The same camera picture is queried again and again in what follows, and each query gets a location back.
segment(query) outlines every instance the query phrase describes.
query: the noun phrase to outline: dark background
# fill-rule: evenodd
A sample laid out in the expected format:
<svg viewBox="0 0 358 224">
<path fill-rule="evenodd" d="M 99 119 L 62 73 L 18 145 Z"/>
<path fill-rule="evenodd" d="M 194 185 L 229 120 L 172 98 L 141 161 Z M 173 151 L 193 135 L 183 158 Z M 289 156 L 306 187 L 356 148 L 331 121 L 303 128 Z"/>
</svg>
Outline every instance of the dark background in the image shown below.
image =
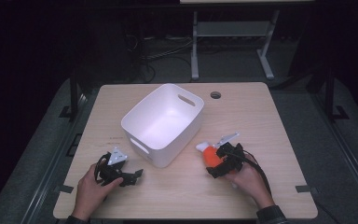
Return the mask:
<svg viewBox="0 0 358 224">
<path fill-rule="evenodd" d="M 107 72 L 115 69 L 101 63 L 103 55 L 92 59 L 83 56 L 93 55 L 90 52 L 101 45 L 98 43 L 101 39 L 98 31 L 90 29 L 92 15 L 63 9 L 81 6 L 79 2 L 0 0 L 0 191 L 55 92 L 71 72 L 90 60 Z M 324 68 L 330 68 L 347 85 L 358 104 L 358 1 L 355 2 L 317 1 L 298 45 L 290 76 L 298 76 L 323 62 Z M 104 1 L 96 4 L 106 6 Z M 191 13 L 176 13 L 183 13 L 182 20 L 188 17 L 191 22 Z M 300 35 L 295 30 L 303 21 L 299 21 L 301 24 L 291 21 L 293 13 L 296 14 L 290 10 L 282 13 L 274 38 Z M 107 15 L 110 19 L 123 18 Z M 145 15 L 145 31 L 154 35 L 191 32 L 188 27 L 172 29 L 169 23 L 176 21 L 169 13 Z M 132 25 L 136 33 L 136 22 L 130 21 Z"/>
</svg>

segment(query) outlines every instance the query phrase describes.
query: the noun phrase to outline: human hand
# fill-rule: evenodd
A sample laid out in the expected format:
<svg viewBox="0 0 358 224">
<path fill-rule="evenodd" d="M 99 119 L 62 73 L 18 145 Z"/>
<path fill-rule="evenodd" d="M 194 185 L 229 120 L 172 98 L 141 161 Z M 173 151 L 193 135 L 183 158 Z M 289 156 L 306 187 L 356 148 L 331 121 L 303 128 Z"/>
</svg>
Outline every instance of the human hand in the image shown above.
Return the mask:
<svg viewBox="0 0 358 224">
<path fill-rule="evenodd" d="M 88 221 L 109 192 L 123 182 L 121 177 L 106 186 L 101 186 L 94 179 L 95 166 L 96 164 L 92 164 L 77 184 L 76 204 L 71 216 L 84 221 Z"/>
<path fill-rule="evenodd" d="M 255 159 L 249 154 L 246 155 L 246 158 L 255 162 Z M 259 209 L 275 204 L 260 173 L 249 163 L 245 162 L 239 172 L 226 174 L 225 178 L 249 194 L 255 200 Z"/>
</svg>

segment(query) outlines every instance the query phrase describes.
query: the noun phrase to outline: sleeve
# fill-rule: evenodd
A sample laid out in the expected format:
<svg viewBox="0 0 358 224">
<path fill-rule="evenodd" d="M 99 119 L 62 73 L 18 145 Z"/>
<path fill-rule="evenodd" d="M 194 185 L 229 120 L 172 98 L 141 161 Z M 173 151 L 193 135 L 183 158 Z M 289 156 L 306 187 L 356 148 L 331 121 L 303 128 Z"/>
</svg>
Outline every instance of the sleeve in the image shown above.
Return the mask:
<svg viewBox="0 0 358 224">
<path fill-rule="evenodd" d="M 266 207 L 257 212 L 260 224 L 289 224 L 278 205 Z"/>
<path fill-rule="evenodd" d="M 89 222 L 85 222 L 85 221 L 80 220 L 76 217 L 69 216 L 66 219 L 65 224 L 89 224 Z"/>
</svg>

